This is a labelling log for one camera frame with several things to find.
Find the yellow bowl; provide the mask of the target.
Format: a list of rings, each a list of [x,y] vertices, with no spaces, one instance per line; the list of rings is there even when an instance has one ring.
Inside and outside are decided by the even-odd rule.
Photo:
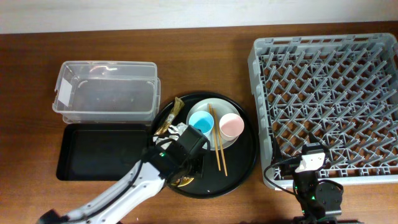
[[[186,185],[190,184],[193,180],[194,180],[193,177],[184,177],[183,176],[183,177],[177,179],[175,182],[172,182],[171,186],[183,187],[183,186],[186,186]]]

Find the white napkin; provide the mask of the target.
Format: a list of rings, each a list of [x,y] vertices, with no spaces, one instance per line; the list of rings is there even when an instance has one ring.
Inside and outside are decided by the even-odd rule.
[[[179,123],[176,126],[171,124],[164,134],[161,134],[160,136],[155,136],[152,138],[152,140],[154,143],[159,143],[167,139],[173,139],[176,141],[187,128],[188,126],[185,123]]]

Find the blue cup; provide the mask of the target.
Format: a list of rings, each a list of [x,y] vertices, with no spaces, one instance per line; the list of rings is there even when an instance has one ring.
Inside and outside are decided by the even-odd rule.
[[[188,119],[188,124],[198,129],[205,136],[209,136],[214,126],[214,119],[207,111],[194,112]]]

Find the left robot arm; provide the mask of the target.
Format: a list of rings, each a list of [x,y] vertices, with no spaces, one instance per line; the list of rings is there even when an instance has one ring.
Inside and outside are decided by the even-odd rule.
[[[118,182],[87,204],[61,216],[49,210],[38,224],[119,223],[143,201],[158,194],[167,184],[188,176],[194,161],[210,151],[209,139],[188,125],[182,133],[156,134],[149,137],[151,146],[142,153],[134,167]]]

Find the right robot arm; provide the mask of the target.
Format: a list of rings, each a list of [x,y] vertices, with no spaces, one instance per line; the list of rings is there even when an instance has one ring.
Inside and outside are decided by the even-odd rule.
[[[302,152],[288,158],[281,165],[282,175],[293,177],[293,194],[299,202],[303,215],[295,217],[294,223],[336,223],[341,215],[343,186],[332,180],[320,180],[317,172],[323,169],[330,150],[312,133]]]

